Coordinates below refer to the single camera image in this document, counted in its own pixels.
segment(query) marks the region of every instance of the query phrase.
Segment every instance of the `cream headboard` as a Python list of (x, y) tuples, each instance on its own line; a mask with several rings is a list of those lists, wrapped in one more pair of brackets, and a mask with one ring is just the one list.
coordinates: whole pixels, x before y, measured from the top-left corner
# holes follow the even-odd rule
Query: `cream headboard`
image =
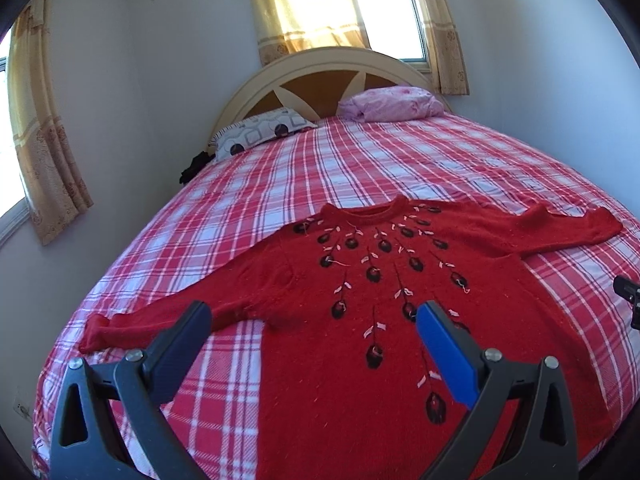
[(348, 46), (305, 50), (280, 58), (242, 85), (222, 110), (211, 136), (246, 117), (283, 106), (317, 121), (335, 115), (343, 98), (398, 84), (431, 90), (429, 80), (407, 63), (372, 50)]

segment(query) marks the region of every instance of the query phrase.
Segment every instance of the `bed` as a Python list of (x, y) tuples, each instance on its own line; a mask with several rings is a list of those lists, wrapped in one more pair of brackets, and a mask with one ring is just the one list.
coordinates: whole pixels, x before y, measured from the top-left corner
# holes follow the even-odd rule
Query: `bed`
[[(267, 142), (209, 164), (143, 229), (87, 295), (51, 351), (38, 381), (34, 467), (46, 478), (54, 410), (69, 359), (89, 314), (131, 312), (182, 290), (327, 202), (343, 207), (388, 202), (398, 193), (473, 200), (522, 213), (545, 202), (582, 215), (607, 207), (623, 232), (591, 248), (526, 259), (581, 336), (607, 409), (618, 427), (639, 391), (640, 336), (631, 310), (612, 290), (625, 274), (638, 280), (640, 223), (576, 171), (516, 139), (449, 112), (404, 123), (358, 124), (336, 118), (337, 102), (363, 89), (429, 88), (408, 65), (368, 50), (321, 48), (283, 58), (232, 97), (214, 132), (280, 106), (319, 128)], [(174, 402), (162, 412), (212, 479), (255, 477), (262, 323), (241, 322), (209, 337)], [(110, 349), (90, 363), (116, 360)], [(140, 471), (153, 475), (117, 403), (118, 425)], [(584, 457), (585, 465), (606, 438)]]

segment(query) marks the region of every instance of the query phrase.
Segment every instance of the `pink pillow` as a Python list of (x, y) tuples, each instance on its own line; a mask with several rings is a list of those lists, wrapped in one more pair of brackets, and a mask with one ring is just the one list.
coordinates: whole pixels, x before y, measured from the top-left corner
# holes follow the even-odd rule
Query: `pink pillow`
[(372, 88), (338, 103), (338, 117), (359, 123), (391, 123), (444, 115), (431, 92), (415, 86)]

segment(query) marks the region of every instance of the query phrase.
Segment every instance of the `pillow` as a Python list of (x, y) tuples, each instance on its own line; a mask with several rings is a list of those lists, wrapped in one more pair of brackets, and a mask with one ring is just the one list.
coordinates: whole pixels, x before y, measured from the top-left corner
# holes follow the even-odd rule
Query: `pillow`
[(359, 123), (391, 123), (442, 116), (444, 106), (423, 88), (389, 86), (343, 99), (336, 114)]
[(209, 141), (216, 152), (216, 161), (225, 160), (267, 140), (280, 139), (304, 128), (315, 128), (291, 108), (278, 108), (260, 115), (247, 117), (222, 128)]

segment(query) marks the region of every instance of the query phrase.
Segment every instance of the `sweater sleeve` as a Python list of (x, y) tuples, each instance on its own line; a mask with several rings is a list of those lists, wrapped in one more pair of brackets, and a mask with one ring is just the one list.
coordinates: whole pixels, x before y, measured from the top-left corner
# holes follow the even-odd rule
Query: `sweater sleeve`
[(212, 331), (245, 319), (263, 319), (261, 308), (273, 304), (293, 278), (279, 237), (277, 232), (265, 238), (199, 282), (130, 314), (114, 314), (111, 319), (91, 314), (79, 350), (86, 354), (110, 347), (146, 348), (196, 300), (209, 305)]
[(480, 208), (477, 215), (471, 215), (465, 237), (469, 244), (486, 244), (479, 249), (495, 256), (527, 256), (599, 244), (620, 231), (622, 224), (603, 207), (575, 217), (550, 213), (537, 204), (521, 215), (494, 207)]

